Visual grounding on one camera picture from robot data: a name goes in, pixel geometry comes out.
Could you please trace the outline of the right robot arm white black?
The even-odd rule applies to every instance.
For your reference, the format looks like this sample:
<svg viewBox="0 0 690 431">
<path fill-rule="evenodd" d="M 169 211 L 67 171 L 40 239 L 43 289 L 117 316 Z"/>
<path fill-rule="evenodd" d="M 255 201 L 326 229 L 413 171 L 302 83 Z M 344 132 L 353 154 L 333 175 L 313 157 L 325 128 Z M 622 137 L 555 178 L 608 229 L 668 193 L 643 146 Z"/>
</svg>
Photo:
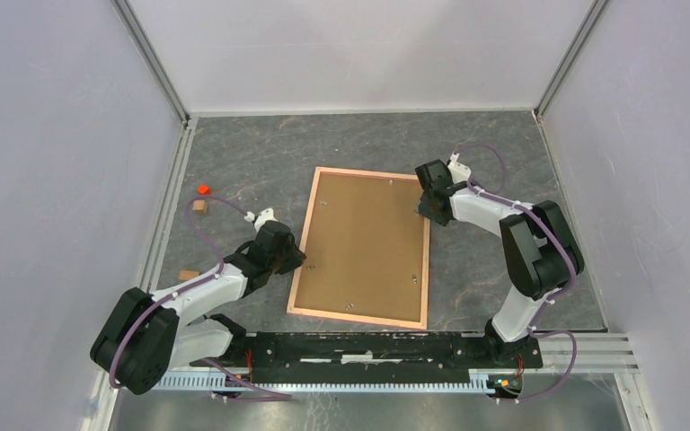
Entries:
<svg viewBox="0 0 690 431">
<path fill-rule="evenodd" d="M 585 268 L 566 217 L 551 200 L 530 204 L 490 193 L 473 183 L 470 169 L 455 157 L 424 163 L 415 173 L 421 216 L 443 226 L 472 224 L 501 240 L 512 286 L 486 325 L 482 352 L 490 364 L 508 365 L 543 308 L 573 287 Z"/>
</svg>

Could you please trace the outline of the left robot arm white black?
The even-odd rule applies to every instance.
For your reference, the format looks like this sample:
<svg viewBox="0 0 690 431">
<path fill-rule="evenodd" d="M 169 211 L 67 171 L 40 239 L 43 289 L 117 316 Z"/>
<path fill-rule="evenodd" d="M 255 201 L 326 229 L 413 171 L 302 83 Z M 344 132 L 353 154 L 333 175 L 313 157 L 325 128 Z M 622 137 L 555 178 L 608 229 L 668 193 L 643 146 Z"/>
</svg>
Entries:
<svg viewBox="0 0 690 431">
<path fill-rule="evenodd" d="M 236 326 L 207 312 L 246 297 L 305 260 L 286 224 L 269 219 L 256 223 L 255 230 L 254 239 L 204 274 L 153 294 L 138 287 L 122 293 L 89 353 L 111 386 L 139 395 L 174 367 L 203 358 L 229 366 L 244 359 L 246 342 Z"/>
</svg>

